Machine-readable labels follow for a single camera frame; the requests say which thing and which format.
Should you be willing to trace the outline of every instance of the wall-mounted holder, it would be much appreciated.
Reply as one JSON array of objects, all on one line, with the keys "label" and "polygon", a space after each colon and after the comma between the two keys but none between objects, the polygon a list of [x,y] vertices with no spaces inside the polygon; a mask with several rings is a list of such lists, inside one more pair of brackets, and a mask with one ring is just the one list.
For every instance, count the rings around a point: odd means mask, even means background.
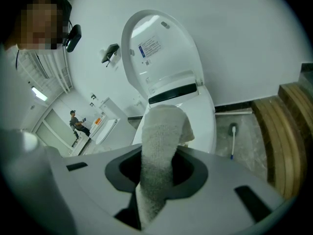
[{"label": "wall-mounted holder", "polygon": [[114,45],[110,45],[108,47],[107,50],[101,50],[100,51],[100,55],[101,55],[101,63],[105,63],[108,62],[107,66],[109,65],[109,63],[111,62],[110,58],[112,57],[112,55],[114,54],[116,56],[116,52],[119,49],[118,44],[114,44]]}]

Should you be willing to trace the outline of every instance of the toilet lid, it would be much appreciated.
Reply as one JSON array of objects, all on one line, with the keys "label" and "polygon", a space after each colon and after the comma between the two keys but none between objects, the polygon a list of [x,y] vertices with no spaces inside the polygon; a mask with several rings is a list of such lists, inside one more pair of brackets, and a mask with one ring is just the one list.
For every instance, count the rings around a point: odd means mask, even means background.
[{"label": "toilet lid", "polygon": [[105,124],[104,129],[101,131],[99,136],[96,139],[96,144],[101,143],[110,133],[110,131],[114,128],[117,120],[116,119],[110,119],[108,122]]},{"label": "toilet lid", "polygon": [[155,10],[135,13],[121,41],[129,83],[148,99],[180,86],[204,83],[196,44],[173,17]]}]

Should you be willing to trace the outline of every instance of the sticker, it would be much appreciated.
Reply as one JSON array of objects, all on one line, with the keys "label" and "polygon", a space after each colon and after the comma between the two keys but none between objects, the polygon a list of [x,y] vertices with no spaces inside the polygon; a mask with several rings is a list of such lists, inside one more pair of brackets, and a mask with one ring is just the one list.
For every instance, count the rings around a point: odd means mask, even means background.
[{"label": "sticker", "polygon": [[138,47],[143,58],[150,57],[162,49],[160,41],[156,35],[139,44]]},{"label": "sticker", "polygon": [[151,64],[152,64],[151,59],[146,60],[146,61],[145,61],[145,64],[146,64],[146,66],[151,65]]}]

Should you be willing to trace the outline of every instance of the towel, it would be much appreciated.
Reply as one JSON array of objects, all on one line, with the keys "label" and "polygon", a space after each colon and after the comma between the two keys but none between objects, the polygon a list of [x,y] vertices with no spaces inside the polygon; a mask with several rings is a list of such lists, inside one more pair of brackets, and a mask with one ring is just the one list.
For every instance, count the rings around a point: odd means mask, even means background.
[{"label": "towel", "polygon": [[179,143],[194,139],[186,113],[173,105],[152,108],[142,128],[140,183],[136,200],[142,230],[165,205],[173,186],[172,158]]}]

